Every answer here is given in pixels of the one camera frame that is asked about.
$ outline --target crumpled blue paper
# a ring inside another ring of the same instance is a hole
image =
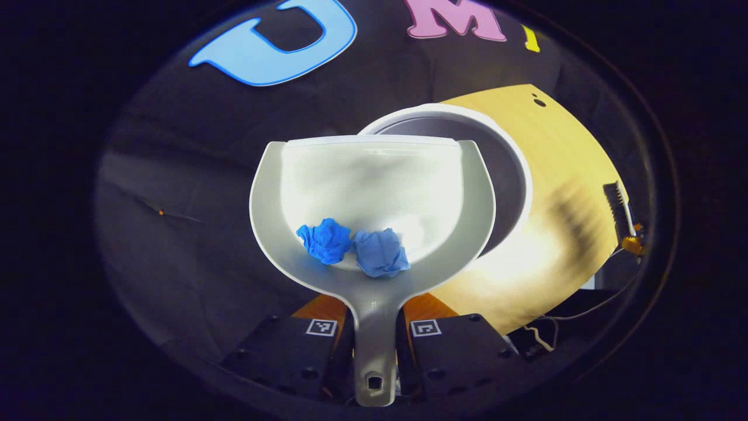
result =
[[[319,226],[302,225],[296,235],[304,240],[309,255],[324,264],[336,264],[351,248],[351,229],[339,225],[335,219],[325,218]]]
[[[391,228],[377,232],[357,232],[353,237],[352,248],[358,254],[358,266],[371,277],[392,278],[401,270],[411,268],[408,257],[405,256],[405,248],[400,246],[400,240]]]

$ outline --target pink letter m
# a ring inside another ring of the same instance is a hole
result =
[[[439,13],[439,16],[460,35],[467,34],[470,23],[475,20],[473,34],[476,37],[506,41],[491,9],[474,1],[458,0],[457,4],[454,4],[450,0],[405,0],[405,4],[413,16],[413,26],[408,28],[408,34],[413,38],[437,38],[446,35],[447,29],[436,22],[435,13]]]

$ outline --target yellow surface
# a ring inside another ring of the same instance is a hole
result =
[[[546,106],[536,104],[533,94]],[[618,172],[592,134],[532,85],[476,92],[444,103],[493,118],[530,165],[533,203],[521,234],[432,291],[457,313],[480,313],[506,334],[568,298],[616,248],[613,215],[602,186],[618,180]]]

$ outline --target blue letter u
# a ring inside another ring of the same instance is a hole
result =
[[[288,0],[278,10],[300,7],[322,27],[309,46],[286,52],[258,33],[256,17],[229,29],[197,52],[190,66],[208,62],[252,86],[276,85],[308,73],[348,48],[356,38],[356,22],[337,0]]]

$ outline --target white dustpan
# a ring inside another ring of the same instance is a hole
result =
[[[294,281],[342,300],[355,320],[356,399],[395,399],[400,308],[473,261],[494,226],[496,201],[470,140],[359,135],[271,142],[252,183],[249,213],[260,248]],[[295,231],[334,218],[353,233],[392,228],[411,269],[370,278],[349,253],[325,266]]]

